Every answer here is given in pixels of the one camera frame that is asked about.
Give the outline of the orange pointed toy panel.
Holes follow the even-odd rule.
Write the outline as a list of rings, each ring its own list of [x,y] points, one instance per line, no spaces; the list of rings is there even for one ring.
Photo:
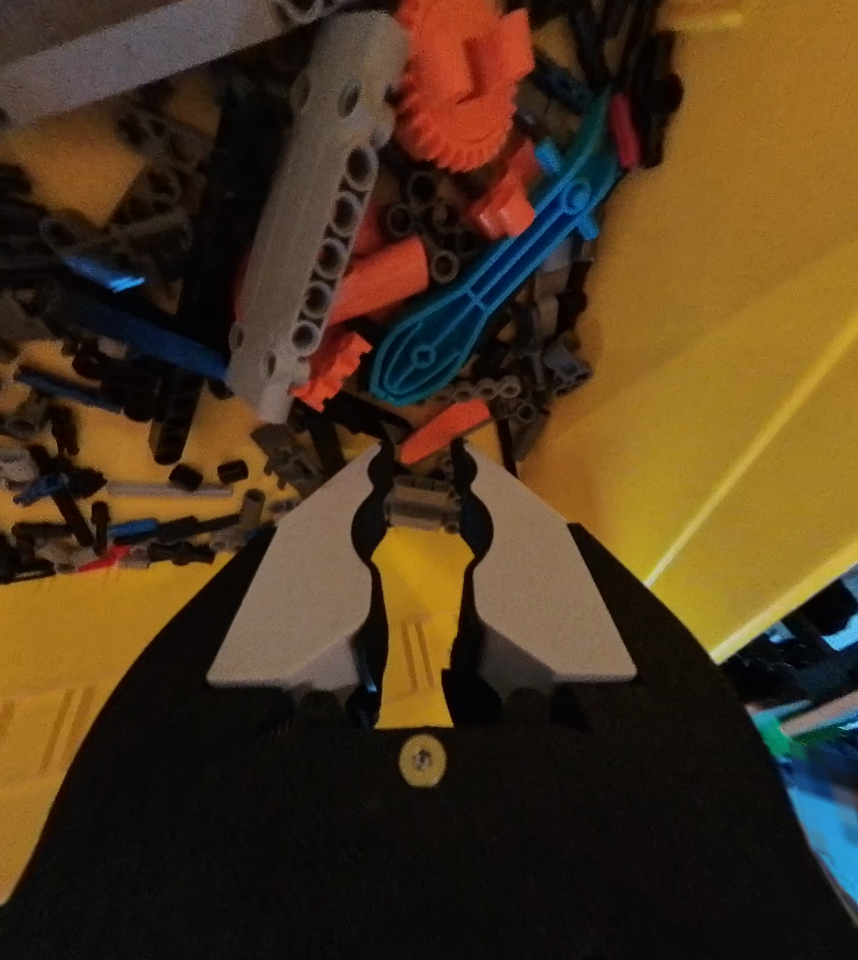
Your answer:
[[[484,426],[492,418],[489,405],[479,398],[455,401],[417,427],[398,448],[398,462],[410,467]]]

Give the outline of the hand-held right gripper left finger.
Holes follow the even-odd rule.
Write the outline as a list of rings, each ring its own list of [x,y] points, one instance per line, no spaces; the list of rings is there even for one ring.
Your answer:
[[[372,563],[392,444],[376,443],[279,520],[207,672],[216,689],[378,699],[388,645]]]

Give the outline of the grey curved toy panel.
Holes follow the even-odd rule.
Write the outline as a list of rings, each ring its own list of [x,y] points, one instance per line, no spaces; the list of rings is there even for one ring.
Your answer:
[[[235,297],[225,382],[283,425],[310,376],[391,138],[407,31],[381,10],[326,19],[291,95],[292,123]]]

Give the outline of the blue toy tool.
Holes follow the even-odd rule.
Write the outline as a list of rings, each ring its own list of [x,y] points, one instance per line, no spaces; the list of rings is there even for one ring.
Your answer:
[[[492,318],[556,248],[599,234],[595,211],[622,177],[609,133],[612,90],[597,94],[561,152],[544,138],[534,155],[542,173],[531,194],[532,223],[489,244],[458,280],[415,300],[383,336],[366,381],[378,402],[407,406],[447,386],[468,363]]]

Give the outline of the grey long toy panel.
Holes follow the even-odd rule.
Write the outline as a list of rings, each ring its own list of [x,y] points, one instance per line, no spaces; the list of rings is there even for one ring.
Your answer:
[[[274,40],[324,1],[0,1],[0,131]]]

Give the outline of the orange toy connector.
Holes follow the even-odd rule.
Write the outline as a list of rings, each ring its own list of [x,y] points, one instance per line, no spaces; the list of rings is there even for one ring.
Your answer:
[[[463,221],[489,241],[523,234],[535,220],[530,191],[542,175],[534,142],[522,139],[497,164],[483,195],[465,208]]]

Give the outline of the yellow plastic bin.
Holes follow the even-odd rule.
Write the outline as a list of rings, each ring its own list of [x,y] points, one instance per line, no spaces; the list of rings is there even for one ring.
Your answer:
[[[607,203],[595,375],[521,475],[722,662],[858,562],[858,2],[666,2],[684,96]],[[230,562],[0,586],[0,905],[94,718]]]

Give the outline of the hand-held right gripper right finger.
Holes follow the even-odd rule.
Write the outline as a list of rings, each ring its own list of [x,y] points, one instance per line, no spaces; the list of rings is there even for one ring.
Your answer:
[[[497,722],[518,693],[633,681],[638,667],[567,520],[465,440],[451,447],[462,574],[442,670],[455,727]]]

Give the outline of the small grey toy connector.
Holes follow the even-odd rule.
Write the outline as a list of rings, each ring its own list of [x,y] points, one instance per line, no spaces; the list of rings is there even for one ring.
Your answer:
[[[399,475],[384,501],[384,518],[390,527],[455,535],[461,531],[462,498],[447,481]]]

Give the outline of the pile of small toy parts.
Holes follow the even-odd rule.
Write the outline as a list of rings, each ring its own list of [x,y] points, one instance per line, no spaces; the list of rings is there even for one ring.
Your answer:
[[[363,11],[396,18],[399,3],[341,2],[275,39],[0,130],[0,490],[22,507],[51,500],[64,519],[13,525],[15,547],[0,547],[0,584],[103,566],[210,564],[261,525],[260,490],[245,495],[241,513],[207,522],[111,527],[107,505],[95,501],[84,520],[78,502],[227,497],[249,477],[237,459],[221,463],[218,481],[206,485],[183,455],[162,465],[150,448],[222,98],[238,74],[288,109],[275,175],[294,87],[324,22]],[[252,413],[252,442],[280,489],[307,498],[339,472],[339,429],[396,445],[398,456],[418,427],[472,399],[488,405],[486,425],[517,476],[556,402],[593,376],[575,326],[596,238],[575,233],[490,320],[449,384],[407,406],[378,401],[366,388],[391,325],[505,239],[490,241],[463,216],[522,139],[536,149],[549,138],[565,152],[594,97],[610,89],[608,133],[623,172],[616,185],[663,162],[685,91],[674,63],[679,34],[660,24],[664,2],[503,3],[527,9],[534,56],[507,141],[493,161],[457,173],[411,159],[393,128],[307,382],[291,388],[283,424]],[[450,483],[448,450],[410,466],[397,457],[393,471]]]

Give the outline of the black long toy beam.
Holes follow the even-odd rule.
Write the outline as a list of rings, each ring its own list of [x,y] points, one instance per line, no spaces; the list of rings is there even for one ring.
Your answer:
[[[238,74],[228,82],[221,106],[166,354],[170,366],[149,433],[152,458],[162,466],[182,460],[204,387],[225,388],[236,289],[289,116],[278,96]]]

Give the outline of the orange toy gear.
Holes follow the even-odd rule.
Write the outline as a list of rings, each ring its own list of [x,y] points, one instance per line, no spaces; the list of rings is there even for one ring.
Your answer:
[[[535,68],[529,12],[490,1],[404,1],[408,59],[393,138],[412,160],[465,173],[492,162]]]

